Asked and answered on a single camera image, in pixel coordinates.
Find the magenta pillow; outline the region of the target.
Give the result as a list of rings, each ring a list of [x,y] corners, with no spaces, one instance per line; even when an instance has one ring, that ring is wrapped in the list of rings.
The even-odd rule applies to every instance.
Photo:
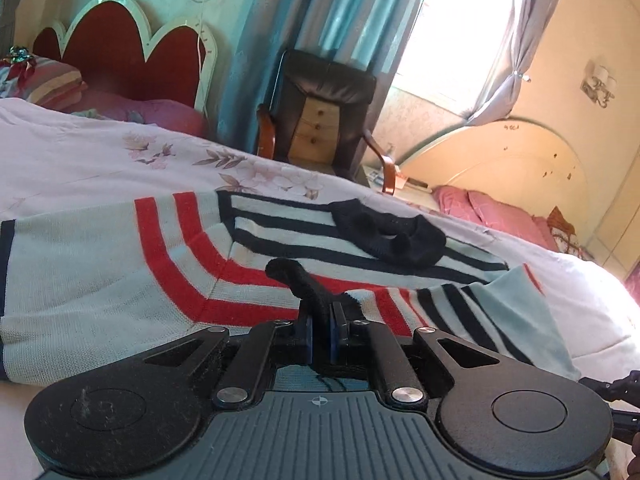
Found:
[[[157,125],[171,131],[202,138],[207,130],[204,115],[173,100],[136,101],[118,94],[87,90],[81,100],[66,108],[67,113],[106,117],[119,122]]]

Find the grey tied-back curtain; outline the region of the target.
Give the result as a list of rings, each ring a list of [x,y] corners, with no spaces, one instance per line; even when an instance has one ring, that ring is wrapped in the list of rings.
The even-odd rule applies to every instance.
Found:
[[[503,55],[484,83],[468,126],[510,115],[559,0],[513,0]]]

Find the teal curtain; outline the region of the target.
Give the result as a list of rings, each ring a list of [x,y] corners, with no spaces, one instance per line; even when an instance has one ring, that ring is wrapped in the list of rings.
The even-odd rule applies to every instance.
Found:
[[[217,105],[215,139],[257,145],[258,104],[272,97],[280,58],[295,49],[375,76],[366,126],[375,127],[423,0],[248,0]]]

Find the red heart-shaped headboard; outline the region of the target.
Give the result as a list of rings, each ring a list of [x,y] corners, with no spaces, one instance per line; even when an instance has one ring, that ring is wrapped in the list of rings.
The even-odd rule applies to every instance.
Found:
[[[76,67],[91,90],[204,112],[218,49],[199,18],[153,30],[136,0],[91,0],[70,26],[55,20],[43,27],[32,52]]]

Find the floral white bed quilt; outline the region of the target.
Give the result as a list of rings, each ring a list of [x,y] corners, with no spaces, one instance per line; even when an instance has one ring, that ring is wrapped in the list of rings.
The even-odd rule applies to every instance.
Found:
[[[434,206],[409,204],[195,136],[52,112],[19,99],[2,101],[1,224],[181,192],[231,192],[314,205],[359,200],[397,217],[423,216],[445,234],[483,248],[509,266],[529,267],[578,370],[575,379],[614,382],[639,366],[638,304],[619,280],[592,262],[450,217]],[[23,420],[29,402],[47,386],[1,377],[3,478],[41,474]]]

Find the striped knit children's sweater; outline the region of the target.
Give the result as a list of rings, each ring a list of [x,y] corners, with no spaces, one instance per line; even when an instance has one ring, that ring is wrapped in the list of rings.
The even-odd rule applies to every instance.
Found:
[[[299,263],[353,318],[408,337],[432,326],[575,379],[544,293],[423,216],[359,200],[304,204],[181,192],[37,214],[1,225],[1,377],[46,386],[209,325],[246,333],[292,320],[298,302],[270,278]]]

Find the wall lamp sconce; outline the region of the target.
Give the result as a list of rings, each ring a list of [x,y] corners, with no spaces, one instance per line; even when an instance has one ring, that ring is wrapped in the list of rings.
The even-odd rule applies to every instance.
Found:
[[[608,104],[615,99],[616,87],[617,80],[603,64],[588,62],[580,90],[593,104],[608,108]]]

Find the cream arched headboard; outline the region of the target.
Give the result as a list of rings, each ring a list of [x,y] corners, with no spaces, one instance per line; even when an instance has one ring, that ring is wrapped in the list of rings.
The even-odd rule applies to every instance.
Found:
[[[421,148],[400,165],[403,177],[488,194],[547,220],[555,206],[576,229],[588,217],[588,186],[576,153],[552,130],[521,119],[462,127]]]

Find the striped pillow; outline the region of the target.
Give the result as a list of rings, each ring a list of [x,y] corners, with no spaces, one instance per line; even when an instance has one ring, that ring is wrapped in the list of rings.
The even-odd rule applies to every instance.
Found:
[[[21,99],[48,110],[66,110],[78,104],[88,89],[80,71],[50,58],[35,56],[34,70],[23,80],[10,76],[10,64],[1,62],[2,99]]]

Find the orange patterned cushion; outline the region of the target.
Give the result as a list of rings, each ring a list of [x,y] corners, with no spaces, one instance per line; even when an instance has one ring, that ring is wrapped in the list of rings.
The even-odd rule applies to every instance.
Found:
[[[584,261],[591,260],[590,255],[578,240],[575,227],[564,218],[558,206],[555,206],[548,215],[547,224],[559,252]]]

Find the pink pillow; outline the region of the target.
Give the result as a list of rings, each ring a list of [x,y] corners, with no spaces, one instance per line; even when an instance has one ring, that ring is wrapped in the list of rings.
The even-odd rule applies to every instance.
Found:
[[[498,202],[488,194],[443,185],[433,191],[439,210],[461,220],[518,237],[526,242],[557,252],[547,220],[522,208]]]

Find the bedside nightstand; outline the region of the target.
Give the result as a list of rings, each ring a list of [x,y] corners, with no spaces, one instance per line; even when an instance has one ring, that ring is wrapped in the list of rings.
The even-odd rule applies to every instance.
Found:
[[[383,184],[384,184],[384,170],[380,168],[371,167],[368,165],[361,165],[364,176],[367,180],[367,185],[372,190],[376,192],[383,192]],[[396,168],[395,171],[395,182],[394,182],[394,196],[397,198],[416,198],[422,196],[430,196],[432,194],[432,189],[423,183],[416,183],[414,181],[410,181],[408,178],[403,177],[399,168]]]

